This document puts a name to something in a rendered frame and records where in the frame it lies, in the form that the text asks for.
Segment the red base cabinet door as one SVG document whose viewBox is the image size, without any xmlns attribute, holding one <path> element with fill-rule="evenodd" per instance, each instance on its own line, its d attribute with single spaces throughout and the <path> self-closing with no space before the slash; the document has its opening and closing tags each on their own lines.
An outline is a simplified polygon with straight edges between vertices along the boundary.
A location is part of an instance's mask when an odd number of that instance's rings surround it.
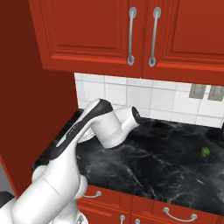
<svg viewBox="0 0 224 224">
<path fill-rule="evenodd" d="M 83 201 L 78 201 L 77 204 L 80 211 L 87 217 L 89 224 L 120 224 L 122 214 L 125 216 L 123 224 L 130 224 L 129 213 Z"/>
<path fill-rule="evenodd" d="M 164 224 L 161 220 L 152 217 L 137 215 L 134 213 L 131 215 L 131 224 L 135 224 L 135 219 L 139 219 L 140 224 Z"/>
</svg>

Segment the grey wall outlet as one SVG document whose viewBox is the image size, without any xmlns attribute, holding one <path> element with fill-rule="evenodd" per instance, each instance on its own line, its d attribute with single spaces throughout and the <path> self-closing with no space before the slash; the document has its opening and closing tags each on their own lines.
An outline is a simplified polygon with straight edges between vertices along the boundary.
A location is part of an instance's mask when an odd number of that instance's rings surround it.
<svg viewBox="0 0 224 224">
<path fill-rule="evenodd" d="M 208 100 L 221 102 L 223 99 L 224 99 L 224 87 L 211 86 L 208 95 Z"/>
<path fill-rule="evenodd" d="M 206 91 L 206 85 L 192 84 L 189 97 L 193 99 L 202 99 Z"/>
</svg>

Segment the green lime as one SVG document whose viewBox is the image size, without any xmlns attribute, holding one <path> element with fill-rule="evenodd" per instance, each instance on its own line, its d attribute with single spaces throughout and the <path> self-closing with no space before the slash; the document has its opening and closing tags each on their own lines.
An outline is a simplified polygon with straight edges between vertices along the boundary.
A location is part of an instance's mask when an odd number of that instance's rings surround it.
<svg viewBox="0 0 224 224">
<path fill-rule="evenodd" d="M 203 158 L 207 158 L 209 155 L 210 155 L 210 150 L 208 147 L 202 147 L 201 150 L 200 150 L 200 155 L 203 157 Z"/>
</svg>

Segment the red wall cabinet door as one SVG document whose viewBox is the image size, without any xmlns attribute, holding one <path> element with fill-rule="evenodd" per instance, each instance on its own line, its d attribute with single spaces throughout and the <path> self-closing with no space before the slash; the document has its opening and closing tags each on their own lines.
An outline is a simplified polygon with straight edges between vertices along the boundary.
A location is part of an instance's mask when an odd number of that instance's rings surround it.
<svg viewBox="0 0 224 224">
<path fill-rule="evenodd" d="M 28 0 L 42 67 L 139 78 L 146 0 Z M 131 7 L 132 55 L 128 64 Z"/>
<path fill-rule="evenodd" d="M 156 7 L 161 17 L 150 67 Z M 224 0 L 146 0 L 143 77 L 224 86 Z"/>
</svg>

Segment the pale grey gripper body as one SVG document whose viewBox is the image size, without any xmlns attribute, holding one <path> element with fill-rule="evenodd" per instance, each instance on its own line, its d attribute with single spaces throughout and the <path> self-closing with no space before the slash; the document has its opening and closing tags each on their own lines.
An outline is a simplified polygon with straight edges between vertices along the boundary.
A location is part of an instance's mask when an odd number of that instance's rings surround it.
<svg viewBox="0 0 224 224">
<path fill-rule="evenodd" d="M 83 142 L 86 142 L 90 139 L 92 139 L 93 137 L 95 136 L 95 133 L 91 130 L 91 129 L 88 129 L 84 135 L 80 138 L 79 140 L 79 144 L 80 143 L 83 143 Z"/>
</svg>

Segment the red tall cabinet side panel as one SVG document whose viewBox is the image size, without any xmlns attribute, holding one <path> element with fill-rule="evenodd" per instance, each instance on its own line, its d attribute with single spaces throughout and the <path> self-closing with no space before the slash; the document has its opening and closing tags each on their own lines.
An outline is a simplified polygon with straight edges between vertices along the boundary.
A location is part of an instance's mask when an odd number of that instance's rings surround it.
<svg viewBox="0 0 224 224">
<path fill-rule="evenodd" d="M 0 0 L 0 157 L 16 195 L 77 107 L 74 75 L 42 68 L 28 0 Z"/>
</svg>

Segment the red drawer front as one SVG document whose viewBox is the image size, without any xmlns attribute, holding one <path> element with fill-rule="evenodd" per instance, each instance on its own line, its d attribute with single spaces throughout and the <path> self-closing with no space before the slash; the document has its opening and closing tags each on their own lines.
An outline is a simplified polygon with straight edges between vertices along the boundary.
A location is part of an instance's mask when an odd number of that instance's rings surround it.
<svg viewBox="0 0 224 224">
<path fill-rule="evenodd" d="M 224 224 L 224 216 L 153 199 L 132 197 L 131 214 L 152 217 L 164 224 Z"/>
<path fill-rule="evenodd" d="M 129 213 L 131 208 L 131 196 L 124 192 L 117 192 L 99 186 L 88 185 L 85 195 L 95 195 L 97 191 L 101 191 L 101 197 L 95 199 L 88 199 L 82 197 L 80 201 L 96 204 L 97 206 L 104 206 L 121 210 Z"/>
</svg>

